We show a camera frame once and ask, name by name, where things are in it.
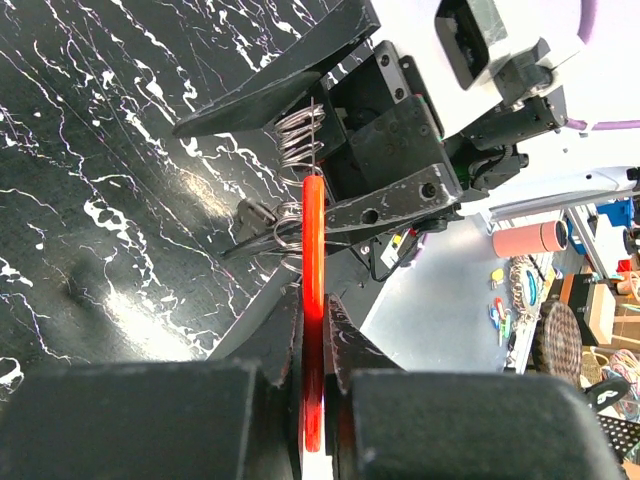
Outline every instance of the yellow object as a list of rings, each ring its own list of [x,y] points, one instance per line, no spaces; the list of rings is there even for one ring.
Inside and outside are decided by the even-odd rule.
[[[504,270],[501,268],[494,270],[491,274],[491,280],[498,284],[504,282]]]

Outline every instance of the orange rod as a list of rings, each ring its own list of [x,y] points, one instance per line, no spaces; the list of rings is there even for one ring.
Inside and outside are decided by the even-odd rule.
[[[324,394],[324,180],[309,176],[302,186],[302,300],[304,308],[305,446],[320,450]]]

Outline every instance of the pink cylinder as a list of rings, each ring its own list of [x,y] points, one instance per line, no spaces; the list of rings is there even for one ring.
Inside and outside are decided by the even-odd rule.
[[[493,234],[493,249],[502,258],[561,252],[567,248],[568,242],[567,225],[560,221],[510,228]]]

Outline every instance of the coiled wire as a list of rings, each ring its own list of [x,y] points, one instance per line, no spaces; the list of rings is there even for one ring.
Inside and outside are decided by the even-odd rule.
[[[315,132],[322,127],[324,118],[323,105],[314,103],[312,98],[310,106],[286,116],[275,124],[280,153],[278,178],[285,185],[301,188],[304,178],[301,179],[298,172],[303,173],[303,176],[322,176],[322,168],[313,160],[316,153],[324,147],[321,141],[314,138]],[[279,220],[273,226],[273,237],[287,252],[280,264],[292,272],[302,273],[302,240],[287,242],[278,233],[284,226],[302,225],[302,202],[283,202],[276,207],[275,214]]]

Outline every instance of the black marble surface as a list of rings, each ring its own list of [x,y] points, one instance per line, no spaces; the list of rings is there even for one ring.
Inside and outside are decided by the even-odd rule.
[[[37,366],[210,355],[276,265],[219,260],[237,203],[293,192],[268,132],[171,127],[336,3],[0,1],[0,400]]]

